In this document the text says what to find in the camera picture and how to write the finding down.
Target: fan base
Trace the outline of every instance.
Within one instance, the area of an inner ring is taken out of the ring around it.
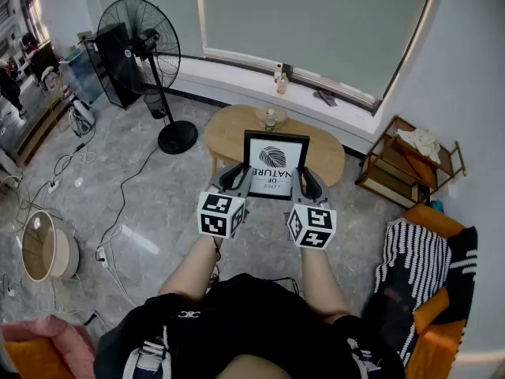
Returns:
[[[176,121],[161,129],[158,146],[162,152],[178,155],[190,149],[198,138],[196,127],[188,121]]]

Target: fan grille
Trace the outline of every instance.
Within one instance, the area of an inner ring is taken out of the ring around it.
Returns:
[[[118,0],[103,13],[97,32],[99,51],[111,76],[138,94],[159,93],[148,60],[128,57],[130,41],[150,28],[159,33],[152,53],[161,85],[168,88],[178,74],[181,52],[174,27],[158,7],[145,0]]]

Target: black picture frame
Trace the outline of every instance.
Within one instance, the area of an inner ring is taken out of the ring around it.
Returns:
[[[292,133],[267,132],[264,130],[245,130],[244,131],[244,167],[248,167],[251,156],[251,140],[259,139],[264,141],[282,141],[301,144],[300,159],[298,160],[298,170],[302,172],[305,168],[305,160],[309,151],[310,137],[305,135],[294,135]],[[290,201],[291,197],[284,195],[269,195],[266,193],[251,193],[250,197],[280,199]]]

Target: window blind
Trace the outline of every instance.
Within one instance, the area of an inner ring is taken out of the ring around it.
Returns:
[[[426,0],[204,0],[207,47],[289,63],[381,98]]]

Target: laundry basket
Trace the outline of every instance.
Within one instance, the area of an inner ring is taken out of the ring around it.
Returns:
[[[165,116],[165,108],[163,108],[161,94],[146,94],[144,96],[144,102],[147,104],[154,119],[161,119]]]
[[[46,211],[30,216],[23,231],[24,270],[36,282],[49,275],[70,278],[79,265],[79,248],[66,225]]]

